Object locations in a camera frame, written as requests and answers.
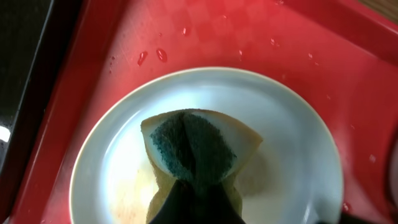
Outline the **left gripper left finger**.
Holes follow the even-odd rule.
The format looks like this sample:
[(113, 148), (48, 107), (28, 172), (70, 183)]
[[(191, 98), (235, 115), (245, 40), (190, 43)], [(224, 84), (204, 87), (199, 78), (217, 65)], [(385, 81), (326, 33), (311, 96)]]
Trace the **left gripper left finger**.
[(244, 224), (235, 212), (221, 184), (197, 193), (185, 181), (177, 180), (150, 224)]

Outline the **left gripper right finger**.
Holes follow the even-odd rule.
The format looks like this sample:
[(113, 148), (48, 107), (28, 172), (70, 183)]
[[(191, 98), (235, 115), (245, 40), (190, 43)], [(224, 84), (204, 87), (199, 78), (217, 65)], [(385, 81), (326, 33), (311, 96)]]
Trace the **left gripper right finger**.
[(374, 222), (342, 212), (337, 222), (327, 222), (324, 220), (316, 221), (316, 224), (375, 224)]

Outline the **green yellow sponge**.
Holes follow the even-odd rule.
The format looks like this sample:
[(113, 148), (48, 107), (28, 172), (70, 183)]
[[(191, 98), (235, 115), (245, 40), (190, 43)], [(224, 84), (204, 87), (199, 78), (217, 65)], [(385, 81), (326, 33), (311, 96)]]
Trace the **green yellow sponge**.
[(223, 113), (184, 109), (145, 119), (141, 133), (159, 187), (150, 202), (147, 223), (177, 180), (188, 182), (199, 194), (221, 184), (242, 218), (242, 199), (234, 181), (263, 141), (257, 132)]

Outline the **light blue plate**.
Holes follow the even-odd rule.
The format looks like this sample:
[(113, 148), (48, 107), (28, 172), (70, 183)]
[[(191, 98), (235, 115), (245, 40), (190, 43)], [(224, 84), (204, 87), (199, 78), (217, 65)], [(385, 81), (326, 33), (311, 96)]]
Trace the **light blue plate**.
[(246, 223), (337, 223), (343, 174), (330, 131), (301, 97), (246, 70), (194, 68), (151, 81), (117, 102), (84, 141), (72, 172), (72, 223), (146, 223), (166, 185), (152, 167), (144, 119), (199, 108), (236, 118), (261, 138), (237, 174), (234, 206)]

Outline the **red plastic tray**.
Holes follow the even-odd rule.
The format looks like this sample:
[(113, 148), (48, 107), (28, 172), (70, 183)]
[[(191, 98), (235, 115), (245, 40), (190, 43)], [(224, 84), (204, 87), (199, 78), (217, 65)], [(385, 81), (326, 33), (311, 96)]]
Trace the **red plastic tray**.
[(192, 67), (271, 77), (329, 127), (346, 212), (391, 221), (386, 172), (397, 128), (397, 24), (358, 1), (85, 1), (24, 172), (11, 223), (68, 223), (72, 166), (130, 91)]

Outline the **black rectangular basin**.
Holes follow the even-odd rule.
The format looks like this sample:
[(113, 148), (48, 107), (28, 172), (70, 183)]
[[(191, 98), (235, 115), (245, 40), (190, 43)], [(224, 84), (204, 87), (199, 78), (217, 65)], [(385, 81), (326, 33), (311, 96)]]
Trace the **black rectangular basin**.
[(1, 219), (16, 202), (82, 0), (1, 0)]

